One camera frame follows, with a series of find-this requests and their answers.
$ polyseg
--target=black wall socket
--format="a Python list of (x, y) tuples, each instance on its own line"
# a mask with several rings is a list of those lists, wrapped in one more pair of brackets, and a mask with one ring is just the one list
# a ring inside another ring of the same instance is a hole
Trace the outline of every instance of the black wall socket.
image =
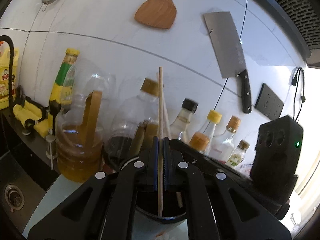
[(278, 119), (282, 112), (284, 103), (265, 83), (262, 84), (256, 105), (259, 112), (271, 120)]

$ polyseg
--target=black knife handle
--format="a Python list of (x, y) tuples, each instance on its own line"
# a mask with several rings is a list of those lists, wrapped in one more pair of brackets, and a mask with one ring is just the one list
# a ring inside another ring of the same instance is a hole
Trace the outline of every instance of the black knife handle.
[(252, 104), (248, 71), (245, 69), (240, 72), (239, 77), (241, 78), (242, 112), (249, 114), (252, 110)]

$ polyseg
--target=green label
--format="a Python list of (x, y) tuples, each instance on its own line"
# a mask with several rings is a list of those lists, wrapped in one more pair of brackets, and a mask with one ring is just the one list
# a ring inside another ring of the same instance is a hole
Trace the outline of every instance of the green label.
[(61, 64), (61, 67), (59, 69), (59, 72), (58, 72), (58, 75), (56, 77), (56, 84), (59, 85), (59, 86), (62, 86), (63, 85), (63, 82), (66, 78), (66, 75), (69, 71), (69, 68), (72, 66), (72, 64), (69, 64), (69, 63), (62, 63)]

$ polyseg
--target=spatula head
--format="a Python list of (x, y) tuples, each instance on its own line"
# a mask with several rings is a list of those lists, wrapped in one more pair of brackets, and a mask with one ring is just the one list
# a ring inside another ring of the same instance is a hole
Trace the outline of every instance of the spatula head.
[(137, 22), (158, 29), (170, 29), (177, 15), (177, 9), (172, 0), (145, 1), (134, 18)]

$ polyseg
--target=sink drain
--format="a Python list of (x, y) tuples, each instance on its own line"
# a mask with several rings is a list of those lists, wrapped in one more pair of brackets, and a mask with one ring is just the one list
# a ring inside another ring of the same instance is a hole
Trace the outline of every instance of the sink drain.
[(23, 208), (24, 196), (16, 185), (10, 184), (5, 188), (4, 198), (12, 209), (20, 210)]

